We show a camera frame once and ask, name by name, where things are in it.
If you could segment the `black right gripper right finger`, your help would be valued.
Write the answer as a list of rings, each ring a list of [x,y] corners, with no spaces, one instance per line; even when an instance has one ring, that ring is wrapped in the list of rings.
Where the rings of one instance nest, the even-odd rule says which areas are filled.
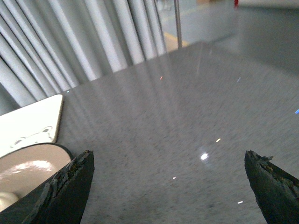
[[[299,180],[271,163],[272,158],[245,152],[244,167],[256,203],[268,224],[297,224]]]

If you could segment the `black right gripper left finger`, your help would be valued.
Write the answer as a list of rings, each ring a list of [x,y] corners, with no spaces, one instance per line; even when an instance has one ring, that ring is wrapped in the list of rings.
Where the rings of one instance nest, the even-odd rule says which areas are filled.
[[[2,224],[79,224],[94,173],[93,151],[85,150],[53,176],[0,213]]]

